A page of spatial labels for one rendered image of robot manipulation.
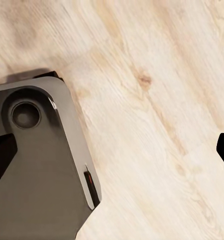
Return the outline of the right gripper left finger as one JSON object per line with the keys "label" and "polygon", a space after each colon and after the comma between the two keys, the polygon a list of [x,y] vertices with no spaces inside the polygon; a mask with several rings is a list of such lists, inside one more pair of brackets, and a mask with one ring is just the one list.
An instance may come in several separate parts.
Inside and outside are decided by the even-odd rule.
{"label": "right gripper left finger", "polygon": [[0,180],[17,152],[17,142],[13,133],[0,136]]}

